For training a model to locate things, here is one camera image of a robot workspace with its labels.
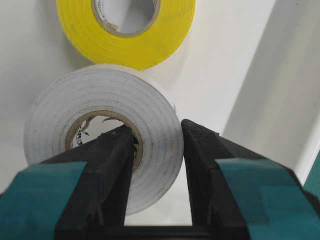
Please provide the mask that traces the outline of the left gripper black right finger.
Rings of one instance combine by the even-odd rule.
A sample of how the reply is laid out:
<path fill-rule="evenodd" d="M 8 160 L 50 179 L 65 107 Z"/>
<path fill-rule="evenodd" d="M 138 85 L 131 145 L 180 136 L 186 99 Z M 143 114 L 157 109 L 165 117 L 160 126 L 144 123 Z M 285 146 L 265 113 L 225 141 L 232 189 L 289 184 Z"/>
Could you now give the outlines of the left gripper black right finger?
<path fill-rule="evenodd" d="M 184 119 L 191 219 L 214 240 L 317 240 L 320 202 L 288 167 Z"/>

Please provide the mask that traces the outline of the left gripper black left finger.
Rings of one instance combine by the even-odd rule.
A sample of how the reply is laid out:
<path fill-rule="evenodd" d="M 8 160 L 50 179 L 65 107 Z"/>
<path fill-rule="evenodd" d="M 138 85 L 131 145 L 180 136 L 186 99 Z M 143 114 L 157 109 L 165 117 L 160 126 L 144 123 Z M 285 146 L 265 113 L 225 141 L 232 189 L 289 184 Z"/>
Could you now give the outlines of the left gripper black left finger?
<path fill-rule="evenodd" d="M 3 240 L 90 240 L 125 221 L 135 153 L 120 126 L 13 178 L 0 196 Z"/>

